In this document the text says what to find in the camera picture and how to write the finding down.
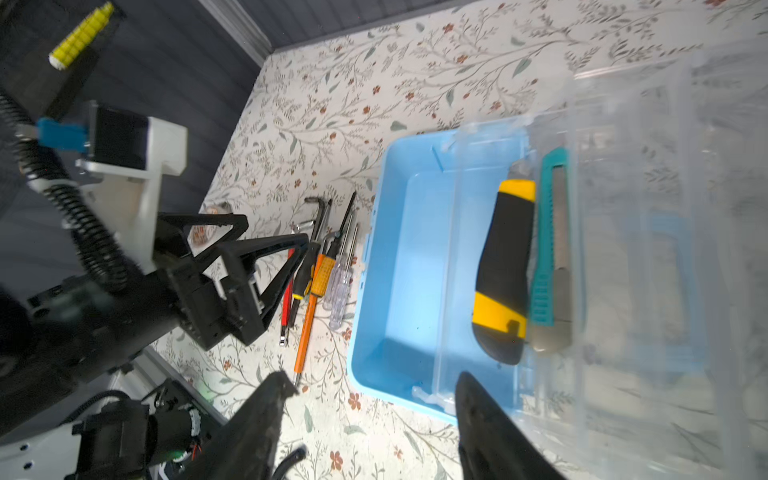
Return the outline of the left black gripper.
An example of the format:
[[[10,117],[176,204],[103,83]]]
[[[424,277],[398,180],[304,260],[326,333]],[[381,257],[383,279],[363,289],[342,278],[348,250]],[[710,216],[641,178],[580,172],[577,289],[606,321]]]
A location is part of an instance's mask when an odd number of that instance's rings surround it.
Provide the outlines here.
[[[305,233],[237,240],[243,214],[159,213],[155,265],[180,310],[181,328],[208,351],[229,336],[245,345],[280,317],[284,292],[309,247]],[[229,227],[193,253],[195,227]],[[214,268],[214,280],[203,270]]]

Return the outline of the teal utility knife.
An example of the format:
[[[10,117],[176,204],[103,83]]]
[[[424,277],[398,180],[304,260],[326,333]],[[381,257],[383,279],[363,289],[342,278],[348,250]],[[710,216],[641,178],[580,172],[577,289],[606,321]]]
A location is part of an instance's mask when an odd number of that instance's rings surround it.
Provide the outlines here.
[[[530,346],[541,355],[572,343],[568,151],[558,147],[541,160],[537,259],[532,283]]]

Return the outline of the blue plastic tool box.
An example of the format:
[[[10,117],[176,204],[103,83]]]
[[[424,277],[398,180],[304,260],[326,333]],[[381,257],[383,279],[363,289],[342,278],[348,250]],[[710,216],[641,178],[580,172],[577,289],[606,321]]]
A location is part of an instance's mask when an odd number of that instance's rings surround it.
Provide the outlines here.
[[[451,130],[387,149],[363,251],[348,373],[361,392],[455,419],[471,373],[508,413],[532,393],[530,357],[489,357],[471,328],[474,286],[496,192],[530,151],[522,129]]]

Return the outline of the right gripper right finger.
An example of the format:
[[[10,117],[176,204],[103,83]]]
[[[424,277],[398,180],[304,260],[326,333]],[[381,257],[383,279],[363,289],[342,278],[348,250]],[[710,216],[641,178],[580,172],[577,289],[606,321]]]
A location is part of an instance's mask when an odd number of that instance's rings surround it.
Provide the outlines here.
[[[465,479],[564,479],[471,373],[460,374],[455,400]]]

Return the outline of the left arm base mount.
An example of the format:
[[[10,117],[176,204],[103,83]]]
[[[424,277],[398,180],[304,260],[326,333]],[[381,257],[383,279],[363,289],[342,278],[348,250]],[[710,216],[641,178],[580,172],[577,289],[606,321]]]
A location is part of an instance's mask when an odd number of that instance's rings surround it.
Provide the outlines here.
[[[167,379],[141,399],[98,393],[62,421],[80,439],[68,479],[173,478],[202,455],[226,419],[184,382]]]

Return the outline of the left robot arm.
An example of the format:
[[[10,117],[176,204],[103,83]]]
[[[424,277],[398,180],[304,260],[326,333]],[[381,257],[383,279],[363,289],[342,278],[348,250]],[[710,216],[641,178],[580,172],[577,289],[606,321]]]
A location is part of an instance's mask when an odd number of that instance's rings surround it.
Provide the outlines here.
[[[308,250],[305,234],[243,239],[242,214],[162,214],[154,272],[108,293],[86,276],[27,309],[1,298],[1,432],[130,363],[176,327],[210,350],[252,344],[269,327]]]

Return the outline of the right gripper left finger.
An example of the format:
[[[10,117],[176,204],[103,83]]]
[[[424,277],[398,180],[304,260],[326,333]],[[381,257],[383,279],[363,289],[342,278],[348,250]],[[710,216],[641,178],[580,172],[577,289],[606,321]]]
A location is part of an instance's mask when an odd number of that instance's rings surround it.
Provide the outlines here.
[[[270,479],[287,399],[297,389],[283,371],[269,374],[194,461],[196,479]]]

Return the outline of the yellow black utility knife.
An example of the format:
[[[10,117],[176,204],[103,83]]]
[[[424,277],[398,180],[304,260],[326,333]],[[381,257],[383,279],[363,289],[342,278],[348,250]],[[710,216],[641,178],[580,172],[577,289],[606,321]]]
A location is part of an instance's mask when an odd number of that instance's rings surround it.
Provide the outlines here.
[[[472,331],[483,351],[506,365],[520,362],[527,336],[535,201],[532,180],[500,184],[478,264]]]

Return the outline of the black hex key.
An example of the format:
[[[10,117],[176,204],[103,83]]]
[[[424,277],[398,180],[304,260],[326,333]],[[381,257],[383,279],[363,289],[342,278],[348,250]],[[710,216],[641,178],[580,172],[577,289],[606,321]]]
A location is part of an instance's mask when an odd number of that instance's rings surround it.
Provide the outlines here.
[[[313,272],[321,246],[320,234],[324,227],[324,223],[327,220],[327,215],[332,204],[331,200],[326,201],[321,197],[307,197],[304,199],[304,202],[316,204],[318,211],[315,216],[311,235],[309,237],[307,252],[293,280],[293,286],[291,290],[292,304],[287,323],[288,329],[294,327],[300,304],[308,295],[310,290]]]

